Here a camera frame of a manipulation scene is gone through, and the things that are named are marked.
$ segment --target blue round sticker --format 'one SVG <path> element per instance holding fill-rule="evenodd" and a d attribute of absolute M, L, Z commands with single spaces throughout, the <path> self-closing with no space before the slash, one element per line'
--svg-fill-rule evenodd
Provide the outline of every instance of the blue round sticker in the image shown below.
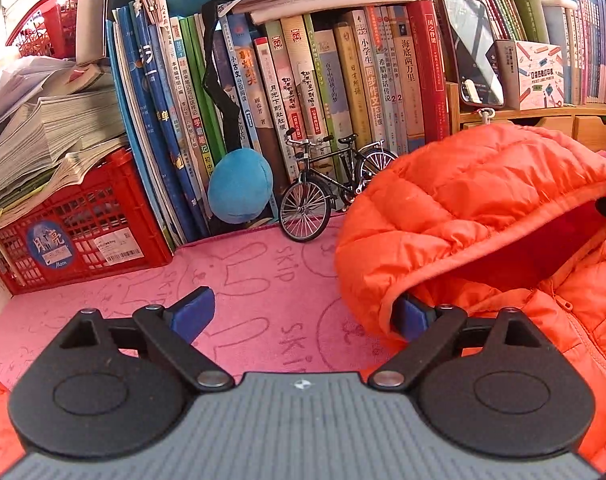
<path fill-rule="evenodd" d="M 27 230 L 27 247 L 38 264 L 50 269 L 67 267 L 74 259 L 74 246 L 63 229 L 49 220 Z"/>

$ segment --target miniature bicycle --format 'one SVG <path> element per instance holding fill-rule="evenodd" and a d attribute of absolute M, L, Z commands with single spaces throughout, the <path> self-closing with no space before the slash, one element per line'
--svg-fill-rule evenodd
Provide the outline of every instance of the miniature bicycle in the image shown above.
<path fill-rule="evenodd" d="M 330 221 L 332 209 L 336 205 L 336 195 L 331 193 L 327 183 L 339 189 L 339 196 L 347 207 L 356 196 L 369 184 L 372 177 L 385 169 L 397 155 L 383 148 L 383 140 L 363 146 L 360 150 L 354 147 L 356 134 L 338 139 L 347 147 L 337 152 L 311 157 L 310 149 L 318 146 L 309 139 L 293 140 L 294 129 L 287 132 L 286 142 L 290 146 L 301 146 L 302 152 L 297 158 L 302 159 L 303 169 L 299 178 L 283 193 L 279 208 L 279 224 L 288 238 L 295 242 L 307 242 L 320 235 Z M 321 142 L 332 140 L 324 137 Z M 347 183 L 341 184 L 333 178 L 312 168 L 312 163 L 338 156 L 341 159 Z"/>

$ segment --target white label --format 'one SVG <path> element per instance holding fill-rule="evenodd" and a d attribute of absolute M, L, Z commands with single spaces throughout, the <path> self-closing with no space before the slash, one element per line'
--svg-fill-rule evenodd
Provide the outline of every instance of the white label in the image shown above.
<path fill-rule="evenodd" d="M 49 251 L 48 253 L 45 253 L 42 256 L 46 266 L 51 266 L 60 262 L 61 260 L 69 258 L 70 256 L 72 256 L 72 253 L 69 251 L 69 248 L 64 245 L 62 247 L 57 247 L 53 251 Z"/>
<path fill-rule="evenodd" d="M 107 266 L 143 257 L 143 251 L 134 240 L 129 227 L 94 238 L 94 243 L 105 258 Z"/>

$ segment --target zipper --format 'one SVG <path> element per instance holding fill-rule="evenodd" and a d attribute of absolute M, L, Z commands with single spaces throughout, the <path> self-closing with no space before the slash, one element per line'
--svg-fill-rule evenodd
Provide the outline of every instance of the zipper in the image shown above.
<path fill-rule="evenodd" d="M 574 314 L 572 314 L 572 304 L 567 301 L 564 301 L 561 298 L 558 298 L 556 294 L 554 297 L 557 300 L 557 303 L 561 304 L 562 302 L 567 305 L 562 305 L 563 311 L 566 313 L 566 316 L 568 316 L 570 323 L 578 333 L 579 339 L 584 345 L 586 345 L 589 355 L 596 361 L 599 366 L 603 368 L 603 370 L 606 371 L 606 355 L 603 353 L 601 348 L 599 348 L 599 345 L 597 345 L 597 343 L 594 341 L 594 339 L 588 332 L 587 328 L 583 325 L 583 323 L 581 323 L 581 321 Z"/>

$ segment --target jacket hood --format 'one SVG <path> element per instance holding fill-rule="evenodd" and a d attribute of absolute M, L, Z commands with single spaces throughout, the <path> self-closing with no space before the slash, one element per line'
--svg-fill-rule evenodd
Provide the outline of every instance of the jacket hood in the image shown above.
<path fill-rule="evenodd" d="M 438 276 L 534 288 L 606 240 L 602 196 L 606 159 L 560 132 L 494 123 L 428 144 L 350 207 L 336 247 L 343 300 L 366 330 L 396 336 L 393 302 Z"/>

